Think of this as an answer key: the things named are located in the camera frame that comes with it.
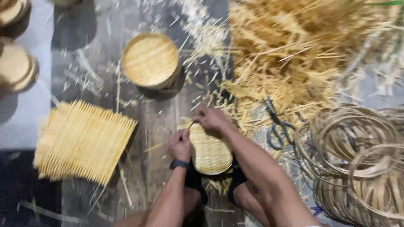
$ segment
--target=bamboo basket lid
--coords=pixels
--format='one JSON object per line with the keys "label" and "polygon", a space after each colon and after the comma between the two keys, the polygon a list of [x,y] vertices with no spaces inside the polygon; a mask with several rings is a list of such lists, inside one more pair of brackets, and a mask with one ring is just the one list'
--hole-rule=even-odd
{"label": "bamboo basket lid", "polygon": [[167,36],[139,34],[125,46],[122,68],[135,85],[150,89],[164,88],[180,72],[179,53]]}
{"label": "bamboo basket lid", "polygon": [[0,1],[0,12],[13,7],[18,0],[2,0]]}
{"label": "bamboo basket lid", "polygon": [[0,8],[0,27],[4,27],[19,18],[26,11],[26,2],[21,0],[9,0],[4,7]]}
{"label": "bamboo basket lid", "polygon": [[33,57],[22,47],[7,40],[0,42],[0,75],[8,92],[26,89],[35,80],[38,66]]}
{"label": "bamboo basket lid", "polygon": [[189,139],[193,145],[192,155],[195,169],[206,175],[216,175],[230,168],[233,156],[218,135],[206,134],[198,123],[189,128]]}

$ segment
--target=scissors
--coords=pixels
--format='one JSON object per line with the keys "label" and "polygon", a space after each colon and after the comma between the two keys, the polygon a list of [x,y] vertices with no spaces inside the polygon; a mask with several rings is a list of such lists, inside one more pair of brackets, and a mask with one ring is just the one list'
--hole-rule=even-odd
{"label": "scissors", "polygon": [[[272,100],[269,97],[269,95],[267,95],[267,96],[268,96],[268,99],[264,101],[264,105],[265,105],[265,108],[267,109],[267,111],[269,112],[269,115],[271,116],[272,121],[273,121],[271,128],[269,129],[269,132],[267,132],[267,141],[268,141],[269,145],[271,145],[271,147],[274,148],[275,150],[282,150],[284,147],[282,137],[280,136],[278,130],[276,129],[277,125],[280,125],[282,127],[282,132],[285,134],[288,142],[292,145],[295,145],[295,142],[290,139],[288,129],[287,129],[289,127],[293,130],[296,130],[295,126],[293,126],[289,122],[279,120],[278,116],[276,115],[275,107],[272,104]],[[275,141],[272,137],[272,134],[275,135],[275,137],[278,140],[280,145],[275,145],[275,143],[274,143]]]}

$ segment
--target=black scissor handle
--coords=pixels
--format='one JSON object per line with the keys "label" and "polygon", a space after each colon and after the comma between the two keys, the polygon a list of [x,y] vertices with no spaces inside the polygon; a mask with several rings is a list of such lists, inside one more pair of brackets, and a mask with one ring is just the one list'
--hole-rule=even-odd
{"label": "black scissor handle", "polygon": [[283,132],[285,133],[286,140],[288,140],[288,142],[289,142],[290,144],[295,145],[295,141],[292,140],[292,139],[290,139],[290,136],[289,136],[289,133],[288,133],[288,129],[287,129],[286,127],[289,127],[289,128],[291,128],[291,129],[293,129],[293,131],[296,130],[296,127],[295,127],[294,125],[292,125],[291,123],[289,123],[289,122],[285,122],[285,121],[282,122],[282,128],[283,128]]}
{"label": "black scissor handle", "polygon": [[[267,141],[268,141],[269,145],[270,145],[272,148],[274,148],[275,150],[278,150],[278,151],[279,151],[279,150],[282,150],[282,149],[283,149],[284,144],[283,144],[282,137],[279,135],[278,130],[276,129],[276,126],[277,126],[277,125],[278,125],[277,123],[272,123],[271,127],[269,128],[269,132],[267,133]],[[288,123],[288,122],[285,122],[285,121],[282,121],[280,125],[281,125],[281,127],[282,127],[283,133],[284,133],[285,136],[286,136],[286,140],[287,140],[290,144],[295,145],[295,142],[290,138],[289,133],[288,133],[288,129],[287,129],[287,127],[289,127],[289,128],[291,128],[291,129],[293,129],[293,130],[296,130],[295,126],[292,125],[292,124],[290,124],[290,123]],[[275,145],[275,143],[274,143],[274,141],[273,141],[272,133],[275,134],[275,137],[276,137],[276,139],[278,140],[278,142],[279,142],[280,145]]]}
{"label": "black scissor handle", "polygon": [[[270,145],[272,148],[274,148],[275,150],[280,151],[280,150],[283,149],[283,140],[282,140],[282,138],[280,137],[278,131],[276,130],[276,126],[277,126],[276,123],[272,123],[271,127],[269,128],[269,131],[267,132],[267,141],[268,141],[269,145]],[[275,143],[273,143],[272,133],[275,134],[276,139],[278,140],[278,142],[279,142],[279,144],[280,144],[279,146],[278,146],[278,145],[275,145]]]}

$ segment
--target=black watch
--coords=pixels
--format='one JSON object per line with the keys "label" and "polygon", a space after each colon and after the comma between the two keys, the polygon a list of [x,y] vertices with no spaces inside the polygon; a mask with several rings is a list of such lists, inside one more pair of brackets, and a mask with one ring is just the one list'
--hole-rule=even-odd
{"label": "black watch", "polygon": [[177,166],[181,166],[181,167],[184,167],[184,168],[188,169],[189,168],[189,163],[181,161],[181,160],[178,160],[178,159],[174,159],[170,164],[170,169],[173,170]]}

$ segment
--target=hand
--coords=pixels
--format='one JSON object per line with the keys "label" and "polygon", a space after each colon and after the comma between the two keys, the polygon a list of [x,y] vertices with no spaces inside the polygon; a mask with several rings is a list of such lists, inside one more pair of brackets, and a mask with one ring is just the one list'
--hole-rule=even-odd
{"label": "hand", "polygon": [[191,141],[189,141],[188,129],[174,134],[167,144],[167,152],[173,159],[189,162],[191,159]]}
{"label": "hand", "polygon": [[219,109],[201,106],[194,121],[202,125],[205,130],[217,130],[222,132],[228,127],[233,127],[229,119]]}

